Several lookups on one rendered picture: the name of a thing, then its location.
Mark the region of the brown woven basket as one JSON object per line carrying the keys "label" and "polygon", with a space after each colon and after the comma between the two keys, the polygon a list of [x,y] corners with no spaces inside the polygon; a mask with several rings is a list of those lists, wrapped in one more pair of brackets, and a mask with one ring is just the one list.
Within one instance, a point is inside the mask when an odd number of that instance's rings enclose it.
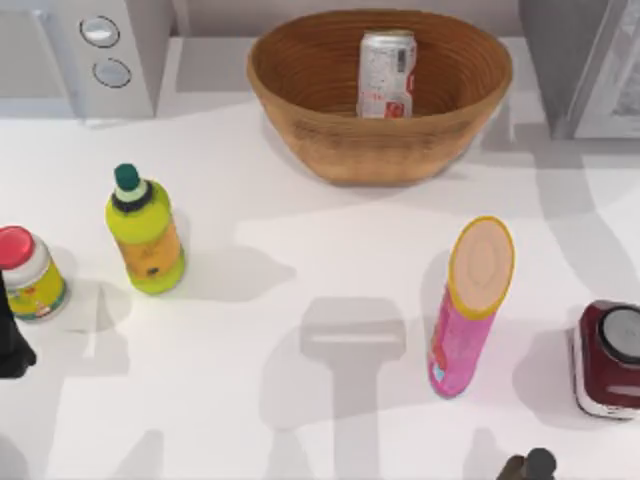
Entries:
{"label": "brown woven basket", "polygon": [[[405,119],[356,114],[359,47],[373,31],[404,30],[417,43],[414,110]],[[258,38],[247,77],[286,146],[336,185],[392,186],[443,171],[471,145],[513,78],[493,35],[419,10],[314,13]]]}

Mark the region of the pink tube can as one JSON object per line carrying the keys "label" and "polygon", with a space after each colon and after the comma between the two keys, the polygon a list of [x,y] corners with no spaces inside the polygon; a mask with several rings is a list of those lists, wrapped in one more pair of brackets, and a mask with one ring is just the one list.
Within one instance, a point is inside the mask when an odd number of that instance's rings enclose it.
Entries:
{"label": "pink tube can", "polygon": [[440,397],[456,397],[471,383],[514,266],[513,239],[497,217],[477,217],[460,232],[427,354],[428,378]]}

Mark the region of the green bottle with dark cap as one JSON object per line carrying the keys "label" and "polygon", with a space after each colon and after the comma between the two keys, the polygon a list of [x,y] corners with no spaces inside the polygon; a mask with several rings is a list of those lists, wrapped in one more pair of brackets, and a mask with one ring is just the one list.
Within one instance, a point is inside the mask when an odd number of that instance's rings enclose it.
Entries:
{"label": "green bottle with dark cap", "polygon": [[118,165],[114,178],[105,220],[129,280],[148,295],[167,292],[186,268],[169,195],[160,183],[141,177],[131,163]]}

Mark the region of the silver and red can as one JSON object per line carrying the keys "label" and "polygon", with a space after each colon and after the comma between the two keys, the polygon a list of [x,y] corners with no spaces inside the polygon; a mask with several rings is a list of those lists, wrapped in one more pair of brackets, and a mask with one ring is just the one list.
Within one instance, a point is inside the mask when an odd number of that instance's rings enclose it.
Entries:
{"label": "silver and red can", "polygon": [[366,31],[359,50],[357,115],[369,119],[413,114],[417,43],[409,30]]}

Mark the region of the round microwave knob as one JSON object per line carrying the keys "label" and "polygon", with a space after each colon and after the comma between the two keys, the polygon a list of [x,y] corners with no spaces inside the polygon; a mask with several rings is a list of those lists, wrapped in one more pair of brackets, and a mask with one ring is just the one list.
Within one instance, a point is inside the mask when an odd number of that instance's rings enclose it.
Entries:
{"label": "round microwave knob", "polygon": [[129,67],[115,58],[96,62],[92,67],[92,73],[98,83],[111,89],[124,88],[132,80]]}
{"label": "round microwave knob", "polygon": [[114,21],[105,16],[83,19],[79,24],[82,38],[97,48],[111,48],[120,39],[120,31]]}

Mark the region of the red-lidded yellow-green jar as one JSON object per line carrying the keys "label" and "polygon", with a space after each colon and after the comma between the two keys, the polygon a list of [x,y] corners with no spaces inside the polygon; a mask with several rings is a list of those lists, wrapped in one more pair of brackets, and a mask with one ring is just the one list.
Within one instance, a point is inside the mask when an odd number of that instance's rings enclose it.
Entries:
{"label": "red-lidded yellow-green jar", "polygon": [[0,271],[9,307],[21,320],[40,320],[66,299],[66,282],[48,247],[21,226],[0,227]]}

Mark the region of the dark red jar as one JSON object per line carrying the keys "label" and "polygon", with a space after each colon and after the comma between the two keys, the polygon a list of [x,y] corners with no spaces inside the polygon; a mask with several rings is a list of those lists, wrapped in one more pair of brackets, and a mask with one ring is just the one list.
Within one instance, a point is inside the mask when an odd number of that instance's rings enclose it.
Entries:
{"label": "dark red jar", "polygon": [[640,420],[640,307],[596,300],[572,333],[576,403],[587,414]]}

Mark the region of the pale microwave oven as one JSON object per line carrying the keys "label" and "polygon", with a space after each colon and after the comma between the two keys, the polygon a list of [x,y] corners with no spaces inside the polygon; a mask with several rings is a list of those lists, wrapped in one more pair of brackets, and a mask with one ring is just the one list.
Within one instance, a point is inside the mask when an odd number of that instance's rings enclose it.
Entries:
{"label": "pale microwave oven", "polygon": [[[118,26],[113,47],[80,35],[80,22],[96,16]],[[0,118],[154,117],[174,23],[171,0],[0,0]],[[94,78],[107,58],[129,67],[124,88]]]}

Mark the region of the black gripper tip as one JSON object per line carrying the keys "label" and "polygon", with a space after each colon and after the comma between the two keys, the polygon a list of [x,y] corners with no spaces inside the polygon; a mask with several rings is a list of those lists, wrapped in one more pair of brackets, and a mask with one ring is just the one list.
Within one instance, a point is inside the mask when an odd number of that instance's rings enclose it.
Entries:
{"label": "black gripper tip", "polygon": [[37,355],[20,332],[8,303],[0,270],[0,379],[23,377],[37,362]]}

